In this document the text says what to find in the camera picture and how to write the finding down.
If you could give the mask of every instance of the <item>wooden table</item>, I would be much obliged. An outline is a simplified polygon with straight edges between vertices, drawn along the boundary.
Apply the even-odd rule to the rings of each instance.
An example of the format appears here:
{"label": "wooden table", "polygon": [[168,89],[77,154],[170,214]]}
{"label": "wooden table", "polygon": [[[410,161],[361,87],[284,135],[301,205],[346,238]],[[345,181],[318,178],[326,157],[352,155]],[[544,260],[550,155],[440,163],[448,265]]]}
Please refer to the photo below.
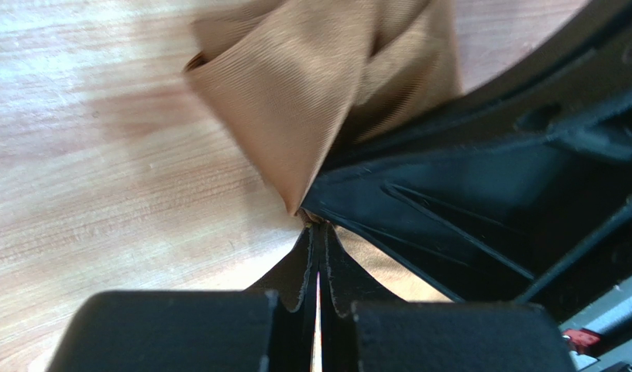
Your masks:
{"label": "wooden table", "polygon": [[[77,307],[126,289],[240,289],[293,245],[287,216],[180,71],[215,0],[0,0],[0,370],[43,370]],[[465,86],[582,0],[458,0]],[[443,297],[350,233],[412,300]]]}

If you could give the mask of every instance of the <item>brown fabric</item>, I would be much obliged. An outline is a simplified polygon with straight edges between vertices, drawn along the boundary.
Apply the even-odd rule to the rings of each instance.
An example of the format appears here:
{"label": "brown fabric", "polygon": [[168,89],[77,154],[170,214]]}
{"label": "brown fabric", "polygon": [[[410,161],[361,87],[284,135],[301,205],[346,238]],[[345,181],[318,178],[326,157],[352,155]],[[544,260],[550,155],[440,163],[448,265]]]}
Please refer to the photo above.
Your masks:
{"label": "brown fabric", "polygon": [[460,92],[451,0],[258,0],[197,21],[192,88],[296,213],[325,156]]}

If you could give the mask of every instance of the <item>hole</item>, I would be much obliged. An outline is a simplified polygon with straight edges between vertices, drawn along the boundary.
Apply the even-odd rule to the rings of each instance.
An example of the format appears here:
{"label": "hole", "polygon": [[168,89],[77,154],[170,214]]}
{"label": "hole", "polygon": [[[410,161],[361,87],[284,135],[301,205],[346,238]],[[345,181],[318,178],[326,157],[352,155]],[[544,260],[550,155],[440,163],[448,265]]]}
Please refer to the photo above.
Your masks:
{"label": "hole", "polygon": [[544,131],[561,111],[562,107],[558,103],[543,105],[522,115],[515,122],[515,129],[529,132]]}

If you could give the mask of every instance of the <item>towel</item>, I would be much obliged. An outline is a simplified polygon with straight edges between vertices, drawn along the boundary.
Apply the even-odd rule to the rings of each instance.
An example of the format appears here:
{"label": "towel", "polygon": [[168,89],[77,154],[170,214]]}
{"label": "towel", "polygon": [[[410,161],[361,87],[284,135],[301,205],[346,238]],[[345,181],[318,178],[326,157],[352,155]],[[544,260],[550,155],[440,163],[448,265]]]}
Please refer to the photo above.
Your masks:
{"label": "towel", "polygon": [[290,214],[330,152],[461,92],[451,0],[256,0],[194,35],[190,86]]}

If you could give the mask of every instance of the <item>cloth fold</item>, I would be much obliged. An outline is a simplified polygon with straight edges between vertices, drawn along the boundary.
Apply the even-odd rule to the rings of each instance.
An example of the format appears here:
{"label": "cloth fold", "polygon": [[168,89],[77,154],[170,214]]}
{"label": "cloth fold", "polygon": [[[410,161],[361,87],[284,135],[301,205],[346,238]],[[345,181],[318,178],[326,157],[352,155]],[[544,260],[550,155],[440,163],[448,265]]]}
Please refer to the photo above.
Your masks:
{"label": "cloth fold", "polygon": [[189,84],[291,214],[329,152],[461,91],[451,0],[257,0],[194,34]]}

